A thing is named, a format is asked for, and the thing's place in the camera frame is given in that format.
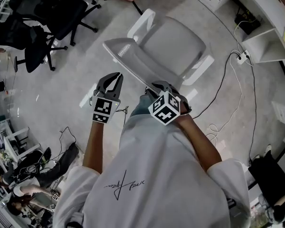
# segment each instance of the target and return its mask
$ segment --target shelf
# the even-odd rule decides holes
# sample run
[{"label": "shelf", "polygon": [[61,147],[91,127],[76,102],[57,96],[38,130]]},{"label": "shelf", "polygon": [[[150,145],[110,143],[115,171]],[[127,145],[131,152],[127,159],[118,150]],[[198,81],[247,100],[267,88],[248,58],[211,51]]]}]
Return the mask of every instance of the shelf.
[{"label": "shelf", "polygon": [[269,24],[264,24],[253,31],[243,41],[243,45],[255,63],[285,60],[285,43],[277,30]]}]

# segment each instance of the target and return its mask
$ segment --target white cable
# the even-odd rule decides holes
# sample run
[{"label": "white cable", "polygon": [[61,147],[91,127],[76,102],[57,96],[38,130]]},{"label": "white cable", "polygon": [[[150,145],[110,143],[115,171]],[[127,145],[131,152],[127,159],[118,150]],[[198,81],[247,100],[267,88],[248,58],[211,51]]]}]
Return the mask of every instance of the white cable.
[{"label": "white cable", "polygon": [[248,62],[247,62],[247,60],[246,60],[245,62],[246,62],[246,63],[247,63],[249,66],[252,66],[252,67],[254,67],[253,65],[251,65],[250,63],[248,63]]},{"label": "white cable", "polygon": [[233,34],[234,34],[234,38],[237,40],[237,47],[238,47],[238,50],[239,50],[239,51],[241,51],[241,49],[239,48],[239,42],[238,42],[238,38],[237,38],[237,36],[236,36],[236,30],[237,30],[237,28],[239,27],[239,25],[240,25],[241,23],[243,23],[243,22],[253,23],[254,21],[250,22],[250,21],[245,21],[245,20],[243,20],[243,21],[239,22],[239,24],[238,24],[238,25],[236,26],[236,28],[234,29]]},{"label": "white cable", "polygon": [[237,50],[232,50],[231,52],[234,52],[234,51],[237,52],[239,55],[241,55],[241,53]]},{"label": "white cable", "polygon": [[223,130],[223,128],[230,122],[232,116],[233,116],[234,113],[238,110],[239,105],[240,105],[240,103],[241,103],[242,95],[243,95],[241,83],[240,83],[240,81],[239,81],[239,79],[238,79],[238,76],[237,76],[237,74],[236,74],[236,71],[235,71],[234,67],[233,67],[232,64],[231,64],[231,57],[230,57],[230,59],[229,59],[229,63],[230,63],[230,66],[232,67],[233,72],[234,72],[234,74],[235,74],[235,76],[236,76],[236,78],[237,78],[238,85],[239,85],[239,88],[240,88],[240,90],[241,90],[241,97],[240,97],[240,99],[239,99],[239,101],[238,101],[238,106],[237,106],[237,108],[234,110],[234,112],[233,112],[232,115],[230,116],[229,120],[221,127],[220,130],[218,130],[218,128],[217,128],[217,126],[216,126],[215,124],[210,124],[210,125],[209,125],[209,130],[212,131],[213,133],[207,134],[206,137],[208,137],[208,136],[213,136],[213,138],[210,139],[210,141],[212,141],[212,140],[215,139],[215,147],[217,146],[217,143],[218,143],[217,136],[218,136],[219,133]]}]

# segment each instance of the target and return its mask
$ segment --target power strip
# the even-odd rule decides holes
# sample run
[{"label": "power strip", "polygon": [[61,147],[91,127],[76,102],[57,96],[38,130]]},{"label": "power strip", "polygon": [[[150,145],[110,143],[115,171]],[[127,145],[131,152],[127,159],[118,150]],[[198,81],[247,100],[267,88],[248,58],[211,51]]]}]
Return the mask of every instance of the power strip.
[{"label": "power strip", "polygon": [[238,58],[237,58],[237,63],[242,65],[245,63],[245,61],[250,57],[249,52],[246,50],[244,51]]}]

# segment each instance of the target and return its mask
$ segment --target chair armrest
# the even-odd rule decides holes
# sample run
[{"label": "chair armrest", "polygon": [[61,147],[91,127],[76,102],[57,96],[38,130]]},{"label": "chair armrest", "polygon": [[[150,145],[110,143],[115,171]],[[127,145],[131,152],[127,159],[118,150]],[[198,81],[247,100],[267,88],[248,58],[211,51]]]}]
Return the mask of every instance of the chair armrest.
[{"label": "chair armrest", "polygon": [[148,31],[152,27],[154,17],[155,17],[155,12],[151,9],[147,9],[143,13],[143,15],[141,15],[141,17],[137,20],[137,22],[132,26],[132,28],[129,30],[127,37],[133,38],[137,42],[137,40],[139,39],[138,36],[135,36],[137,32],[141,29],[145,29],[145,31],[143,32],[144,33],[143,36],[145,36],[145,34],[148,33]]},{"label": "chair armrest", "polygon": [[205,56],[196,65],[192,67],[192,69],[195,69],[195,71],[189,78],[186,79],[186,77],[183,77],[184,81],[182,84],[186,86],[192,85],[213,62],[214,58],[211,55]]}]

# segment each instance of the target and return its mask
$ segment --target desk leg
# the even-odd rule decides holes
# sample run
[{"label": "desk leg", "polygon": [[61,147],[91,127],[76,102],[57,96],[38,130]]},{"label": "desk leg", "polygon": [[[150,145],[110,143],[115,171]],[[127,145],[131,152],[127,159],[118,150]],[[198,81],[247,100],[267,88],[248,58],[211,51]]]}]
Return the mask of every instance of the desk leg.
[{"label": "desk leg", "polygon": [[33,152],[35,149],[39,148],[40,146],[41,146],[40,144],[37,144],[37,145],[35,145],[34,147],[29,148],[27,151],[23,152],[22,154],[18,155],[18,156],[17,156],[18,161],[19,161],[21,158],[25,157],[27,154]]}]

